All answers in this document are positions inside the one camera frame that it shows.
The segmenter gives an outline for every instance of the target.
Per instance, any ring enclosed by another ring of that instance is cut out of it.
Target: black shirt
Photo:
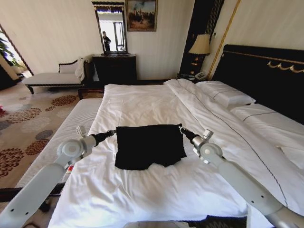
[[[109,39],[109,37],[103,37],[104,38],[104,47],[106,51],[110,51],[110,43],[111,40]]]

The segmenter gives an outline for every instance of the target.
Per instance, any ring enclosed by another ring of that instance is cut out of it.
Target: patterned carpet
[[[79,101],[75,88],[34,89],[18,83],[0,91],[0,188],[16,186]]]

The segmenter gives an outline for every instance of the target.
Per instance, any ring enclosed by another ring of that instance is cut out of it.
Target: black cloth
[[[110,51],[110,43],[111,40],[109,39],[109,37],[103,37],[104,38],[104,48],[106,51]]]
[[[117,127],[115,166],[123,170],[145,170],[152,163],[167,167],[187,157],[178,126]]]

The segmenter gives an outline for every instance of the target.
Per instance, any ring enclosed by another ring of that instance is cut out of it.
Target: telephone
[[[194,76],[199,81],[205,81],[207,80],[207,75],[205,75],[203,72],[199,72]]]

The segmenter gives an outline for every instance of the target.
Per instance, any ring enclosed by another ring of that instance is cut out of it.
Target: lamp shade
[[[210,53],[209,39],[210,39],[209,34],[198,35],[189,53],[198,54],[198,55],[209,54]]]

